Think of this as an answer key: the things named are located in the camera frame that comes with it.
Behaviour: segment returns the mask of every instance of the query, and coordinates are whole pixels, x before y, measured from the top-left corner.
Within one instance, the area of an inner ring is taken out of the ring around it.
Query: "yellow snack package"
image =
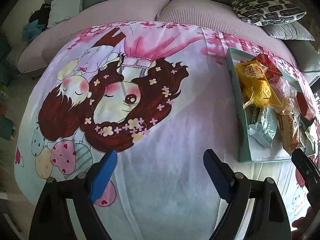
[[[243,108],[249,105],[257,107],[282,106],[269,85],[263,67],[257,60],[241,63],[235,68],[242,90]]]

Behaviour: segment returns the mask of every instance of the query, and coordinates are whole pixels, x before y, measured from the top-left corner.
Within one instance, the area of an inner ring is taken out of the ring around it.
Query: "blue cloth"
[[[38,22],[38,20],[35,20],[23,27],[22,39],[24,41],[31,42],[44,31],[45,25],[39,25]]]

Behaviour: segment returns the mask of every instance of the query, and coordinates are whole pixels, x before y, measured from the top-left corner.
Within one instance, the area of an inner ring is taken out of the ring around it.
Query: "metal screw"
[[[270,184],[272,184],[272,183],[274,183],[275,181],[273,180],[273,178],[267,178],[267,182],[270,183]]]
[[[243,177],[244,177],[244,175],[241,172],[236,172],[235,176],[238,179],[243,179]]]
[[[87,174],[85,172],[81,172],[81,173],[78,174],[78,178],[79,179],[84,179],[85,176],[87,176]]]
[[[52,182],[53,182],[53,180],[54,180],[54,178],[53,178],[53,177],[49,177],[49,178],[47,178],[47,183],[52,183]]]

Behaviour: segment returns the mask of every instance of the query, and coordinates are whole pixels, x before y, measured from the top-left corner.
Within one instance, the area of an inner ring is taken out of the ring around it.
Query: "cartoon blanket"
[[[229,47],[268,54],[315,104],[295,67],[232,35],[161,22],[92,27],[60,50],[29,98],[15,160],[22,192],[36,204],[46,178],[72,179],[111,147],[118,164],[94,206],[112,239],[207,240],[224,212],[202,160],[212,148],[250,179],[273,177],[291,222],[304,215],[305,195],[291,212],[290,161],[237,161]]]

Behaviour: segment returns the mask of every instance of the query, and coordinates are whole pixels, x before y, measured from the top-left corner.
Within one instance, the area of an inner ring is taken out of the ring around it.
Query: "green box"
[[[282,138],[279,129],[277,129],[276,136],[272,141],[271,149],[263,147],[252,136],[248,135],[247,129],[248,124],[251,122],[252,107],[248,106],[243,109],[242,93],[234,66],[240,64],[241,60],[246,62],[253,58],[254,56],[233,48],[229,48],[226,54],[227,67],[236,102],[236,114],[239,127],[239,162],[278,162],[290,160],[291,156],[282,147]],[[296,79],[281,69],[280,71],[284,77],[291,81],[290,83],[297,91],[302,92],[299,82]],[[313,154],[315,154],[315,151],[313,151],[311,143],[308,141],[306,155],[311,156]]]

